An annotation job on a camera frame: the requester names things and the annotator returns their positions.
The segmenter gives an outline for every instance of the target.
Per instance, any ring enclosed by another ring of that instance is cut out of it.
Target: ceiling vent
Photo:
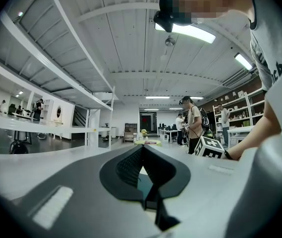
[[[246,77],[247,75],[249,75],[249,72],[242,69],[241,71],[239,71],[238,73],[236,73],[235,75],[233,75],[231,78],[227,79],[224,83],[223,86],[225,87],[230,87],[232,85],[234,85],[235,83],[237,83],[238,81],[240,81],[241,79],[243,79],[244,77]]]

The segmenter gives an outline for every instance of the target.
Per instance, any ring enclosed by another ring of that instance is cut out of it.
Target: doorway
[[[156,113],[140,113],[140,129],[156,132]]]

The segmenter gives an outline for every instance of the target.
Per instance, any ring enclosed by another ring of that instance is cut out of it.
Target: yellow object
[[[149,143],[149,145],[162,146],[162,142],[159,140],[138,140],[134,142],[135,145],[144,145],[146,143]]]

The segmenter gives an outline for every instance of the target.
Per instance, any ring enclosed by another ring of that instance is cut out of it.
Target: ceiling light
[[[165,31],[159,24],[155,23],[155,29]],[[185,34],[191,37],[198,38],[208,43],[212,43],[215,40],[215,36],[195,26],[178,26],[176,24],[172,27],[172,32],[178,34]]]
[[[253,66],[240,53],[237,53],[234,58],[238,60],[239,63],[242,64],[247,70],[253,68]]]
[[[146,99],[169,99],[169,96],[146,96]]]
[[[190,97],[192,100],[202,100],[204,97]]]

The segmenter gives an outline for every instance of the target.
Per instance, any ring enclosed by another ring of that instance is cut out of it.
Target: gray floor
[[[14,139],[14,131],[0,129],[0,154],[8,154],[10,144]],[[112,143],[116,143],[117,139],[112,139]],[[53,137],[48,136],[45,140],[39,140],[37,138],[37,133],[32,133],[32,145],[26,145],[29,153],[41,153],[58,151],[78,146],[83,146],[85,144],[84,138],[76,138],[72,141],[60,140],[59,137],[53,139]],[[109,146],[109,142],[103,142],[102,138],[99,137],[99,147],[106,148]]]

